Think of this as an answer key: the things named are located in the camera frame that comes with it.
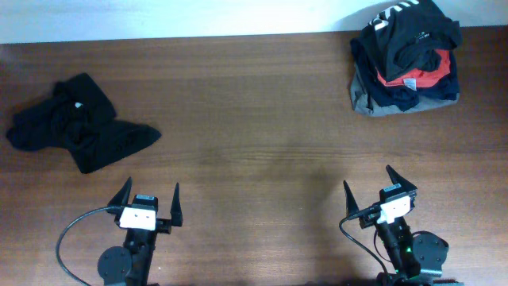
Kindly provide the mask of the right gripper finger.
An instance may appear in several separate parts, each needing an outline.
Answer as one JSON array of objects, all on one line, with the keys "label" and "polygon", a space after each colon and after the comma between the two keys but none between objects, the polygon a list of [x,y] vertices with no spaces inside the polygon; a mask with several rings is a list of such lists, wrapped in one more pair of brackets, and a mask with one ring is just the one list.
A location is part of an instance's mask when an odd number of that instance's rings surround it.
[{"label": "right gripper finger", "polygon": [[398,174],[390,165],[386,166],[386,170],[393,184],[399,184],[404,191],[416,191],[418,188],[409,180]]},{"label": "right gripper finger", "polygon": [[346,199],[346,218],[354,219],[357,217],[360,209],[346,180],[343,181],[343,187]]}]

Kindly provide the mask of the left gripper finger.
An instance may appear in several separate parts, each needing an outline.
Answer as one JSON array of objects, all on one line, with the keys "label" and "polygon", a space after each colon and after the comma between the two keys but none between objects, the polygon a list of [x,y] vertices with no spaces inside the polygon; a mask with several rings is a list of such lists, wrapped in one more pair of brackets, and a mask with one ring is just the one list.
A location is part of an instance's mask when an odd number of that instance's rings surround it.
[{"label": "left gripper finger", "polygon": [[183,225],[183,212],[180,202],[179,183],[175,185],[173,198],[171,202],[171,225],[175,227],[181,227]]},{"label": "left gripper finger", "polygon": [[108,202],[107,206],[109,209],[107,212],[109,214],[120,214],[123,208],[127,206],[132,184],[133,180],[129,177],[122,188]]}]

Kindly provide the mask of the black polo shirt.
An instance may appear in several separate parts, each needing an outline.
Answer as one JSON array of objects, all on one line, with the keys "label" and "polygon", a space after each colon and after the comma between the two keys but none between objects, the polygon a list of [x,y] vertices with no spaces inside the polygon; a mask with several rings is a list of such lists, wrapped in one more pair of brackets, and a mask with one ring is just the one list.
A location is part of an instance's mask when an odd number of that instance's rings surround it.
[{"label": "black polo shirt", "polygon": [[113,103],[87,74],[56,83],[52,97],[13,116],[6,138],[22,151],[66,149],[83,174],[146,149],[159,130],[116,119]]}]

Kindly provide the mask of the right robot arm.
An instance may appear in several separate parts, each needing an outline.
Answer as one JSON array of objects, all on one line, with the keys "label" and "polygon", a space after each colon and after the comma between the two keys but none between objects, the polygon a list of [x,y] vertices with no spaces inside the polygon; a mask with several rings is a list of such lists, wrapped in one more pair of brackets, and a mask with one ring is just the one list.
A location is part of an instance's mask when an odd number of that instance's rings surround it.
[{"label": "right robot arm", "polygon": [[[449,244],[429,231],[413,232],[405,216],[415,208],[418,188],[396,172],[390,165],[386,171],[392,185],[379,191],[379,201],[360,209],[348,183],[343,182],[346,199],[346,215],[339,222],[341,233],[351,242],[371,255],[382,271],[365,285],[460,285],[454,279],[443,279]],[[373,226],[373,239],[380,240],[387,252],[385,259],[378,249],[370,250],[344,229],[344,224],[356,220],[362,229]],[[394,267],[388,272],[385,261]]]}]

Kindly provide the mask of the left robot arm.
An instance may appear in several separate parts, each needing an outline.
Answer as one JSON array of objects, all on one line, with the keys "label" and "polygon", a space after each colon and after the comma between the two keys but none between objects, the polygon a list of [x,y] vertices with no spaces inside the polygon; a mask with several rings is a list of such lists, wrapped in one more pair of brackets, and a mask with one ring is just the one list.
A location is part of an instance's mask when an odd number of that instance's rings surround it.
[{"label": "left robot arm", "polygon": [[135,195],[129,201],[133,180],[128,178],[117,194],[108,202],[108,213],[115,224],[126,231],[120,246],[105,250],[98,259],[98,274],[105,286],[143,286],[148,283],[156,239],[170,234],[183,225],[179,185],[175,185],[170,218],[159,218],[159,201],[155,196]]}]

